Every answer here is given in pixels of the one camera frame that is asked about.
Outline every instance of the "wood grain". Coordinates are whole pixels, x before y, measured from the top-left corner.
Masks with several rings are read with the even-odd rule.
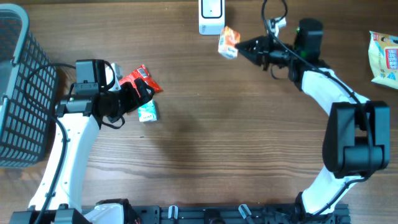
[[[288,1],[293,42],[304,17],[325,26],[322,58],[350,87],[391,107],[391,162],[343,199],[353,223],[397,223],[398,91],[373,85],[369,30],[398,35],[397,1]],[[83,205],[128,198],[133,205],[293,202],[322,168],[327,115],[288,80],[274,80],[246,59],[225,60],[217,36],[198,33],[197,2],[25,6],[30,28],[54,62],[103,58],[124,75],[145,64],[164,92],[160,120],[137,113],[114,131],[103,127],[91,150]],[[226,4],[227,25],[242,39],[264,34],[261,1]],[[282,13],[270,1],[266,16]],[[285,77],[286,70],[276,71]],[[61,88],[75,79],[66,71]],[[25,210],[46,161],[0,169],[0,223]]]

